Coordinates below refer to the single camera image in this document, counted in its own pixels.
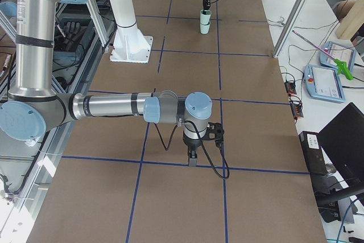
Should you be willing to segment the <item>black computer box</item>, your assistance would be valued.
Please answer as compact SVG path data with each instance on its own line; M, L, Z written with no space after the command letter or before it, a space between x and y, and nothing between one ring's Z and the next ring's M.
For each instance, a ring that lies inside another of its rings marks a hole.
M299 134L299 139L309 173L311 175L327 175L328 171L319 144L318 134L311 131L302 131Z

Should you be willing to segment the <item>brown paper table cover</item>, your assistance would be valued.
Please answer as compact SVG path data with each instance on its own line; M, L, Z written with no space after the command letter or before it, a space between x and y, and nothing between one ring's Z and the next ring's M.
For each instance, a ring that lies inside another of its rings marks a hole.
M262 0L133 0L147 64L104 57L81 108L156 92L148 118L77 121L29 242L324 242Z

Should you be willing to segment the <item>near blue teach pendant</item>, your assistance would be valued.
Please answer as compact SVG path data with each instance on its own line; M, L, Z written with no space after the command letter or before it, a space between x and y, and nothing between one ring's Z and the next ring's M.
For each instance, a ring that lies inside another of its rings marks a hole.
M317 100L345 102L345 95L337 71L334 68L307 65L304 82L308 94Z

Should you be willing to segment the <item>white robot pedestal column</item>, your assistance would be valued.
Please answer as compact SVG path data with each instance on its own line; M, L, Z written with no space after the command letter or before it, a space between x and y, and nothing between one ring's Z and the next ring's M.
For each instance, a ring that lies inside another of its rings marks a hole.
M117 25L112 62L142 63L149 61L153 37L144 36L137 26L133 0L109 0Z

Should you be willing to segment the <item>far blue teach pendant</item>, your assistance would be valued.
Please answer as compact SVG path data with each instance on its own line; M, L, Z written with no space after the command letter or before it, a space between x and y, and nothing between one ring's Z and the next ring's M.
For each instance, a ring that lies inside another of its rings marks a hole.
M353 71L357 54L355 49L332 41L326 42L321 48L331 54L335 59L346 62L349 71ZM320 53L319 61L323 66L337 68L337 64L324 53Z

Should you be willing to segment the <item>blue teach pendant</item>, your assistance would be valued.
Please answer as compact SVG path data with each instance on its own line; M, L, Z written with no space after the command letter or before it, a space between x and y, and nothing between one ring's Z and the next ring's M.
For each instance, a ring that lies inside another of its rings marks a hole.
M321 48L331 54L335 59L346 62L349 71L353 71L357 54L355 49L332 41L326 42ZM323 66L337 68L337 64L324 53L320 53L319 61Z
M307 65L304 82L308 94L317 100L345 102L345 95L337 71L334 68Z

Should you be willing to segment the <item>orange black power strip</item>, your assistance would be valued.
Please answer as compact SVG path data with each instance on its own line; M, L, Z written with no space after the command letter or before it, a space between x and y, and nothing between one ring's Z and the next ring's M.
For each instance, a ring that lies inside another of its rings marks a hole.
M284 86L288 96L296 96L296 84L294 81L285 81Z

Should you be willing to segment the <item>mint green cup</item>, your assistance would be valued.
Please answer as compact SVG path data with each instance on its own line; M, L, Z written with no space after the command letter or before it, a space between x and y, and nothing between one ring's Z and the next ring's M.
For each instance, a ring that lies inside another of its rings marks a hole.
M200 24L207 26L210 23L211 11L200 10Z
M208 34L209 29L210 29L210 22L208 22L207 24L200 23L200 33L201 34L203 34L203 35Z

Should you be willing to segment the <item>green handled reacher stick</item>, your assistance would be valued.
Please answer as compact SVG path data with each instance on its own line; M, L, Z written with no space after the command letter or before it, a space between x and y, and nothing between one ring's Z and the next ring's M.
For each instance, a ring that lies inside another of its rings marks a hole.
M307 38L303 37L301 34L299 34L297 31L292 30L292 32L294 34L296 34L298 37L302 38L304 41L306 41L308 44L310 44L311 46L313 46L315 49L321 51L324 55L326 55L328 58L330 58L331 60L333 60L336 63L336 67L338 70L338 74L343 74L345 75L345 77L348 80L353 80L354 76L351 74L347 63L344 61L341 61L340 59L336 59L334 56L332 56L328 51L320 48L319 46L315 45L314 43L312 43L311 41L309 41Z

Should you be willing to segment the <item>black monitor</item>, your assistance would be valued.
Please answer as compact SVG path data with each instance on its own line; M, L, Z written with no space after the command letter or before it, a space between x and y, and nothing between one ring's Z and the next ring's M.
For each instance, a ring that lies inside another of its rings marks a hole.
M354 103L319 132L318 141L348 185L363 182L363 113Z

